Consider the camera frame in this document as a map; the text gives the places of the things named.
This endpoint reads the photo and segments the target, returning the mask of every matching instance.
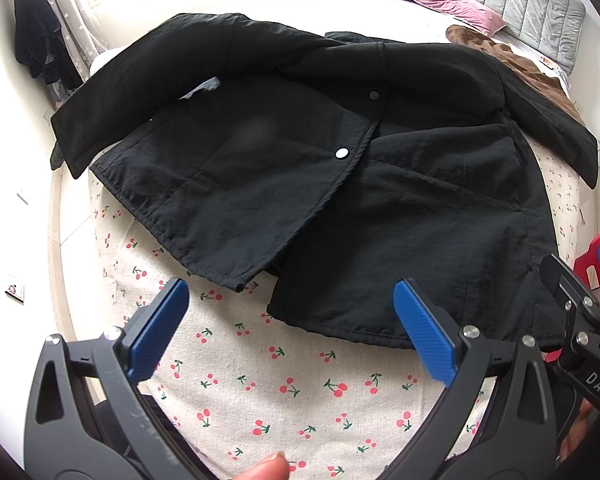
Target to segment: silver bolt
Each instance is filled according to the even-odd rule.
[[[578,335],[576,336],[576,341],[582,346],[587,345],[589,343],[589,334],[587,334],[586,332],[578,332]]]
[[[109,341],[115,341],[120,337],[120,334],[122,334],[122,330],[117,326],[107,326],[102,332],[102,335]]]
[[[462,329],[464,337],[469,339],[476,339],[480,335],[480,329],[474,325],[465,325]]]
[[[524,346],[528,346],[529,348],[533,348],[536,346],[536,340],[532,335],[526,334],[522,336],[522,344]]]

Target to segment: bed sheet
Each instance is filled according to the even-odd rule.
[[[459,23],[403,0],[237,0],[209,11],[410,43],[448,43],[446,28]],[[558,252],[573,265],[585,184],[528,141],[546,184]],[[107,324],[124,325],[171,276],[189,284],[189,311],[146,386],[216,475],[231,477],[282,449],[291,478],[375,478],[413,437],[443,389],[416,352],[278,322],[266,314],[275,278],[262,273],[241,293],[218,287],[187,272],[91,173],[90,194],[111,300]],[[486,380],[452,454],[468,447],[492,387]]]

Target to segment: pink pillow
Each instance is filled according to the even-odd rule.
[[[413,0],[427,9],[444,12],[476,28],[489,38],[507,26],[497,12],[473,0]]]

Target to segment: folded blanket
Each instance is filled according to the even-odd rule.
[[[496,57],[512,69],[522,81],[535,88],[549,101],[584,126],[582,117],[562,90],[560,79],[549,77],[540,72],[533,61],[514,54],[508,44],[496,43],[484,34],[461,25],[451,25],[446,30],[446,38],[451,43],[462,44]]]

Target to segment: gray curtain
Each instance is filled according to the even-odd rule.
[[[62,26],[66,49],[82,80],[96,56],[109,49],[87,0],[47,0]]]

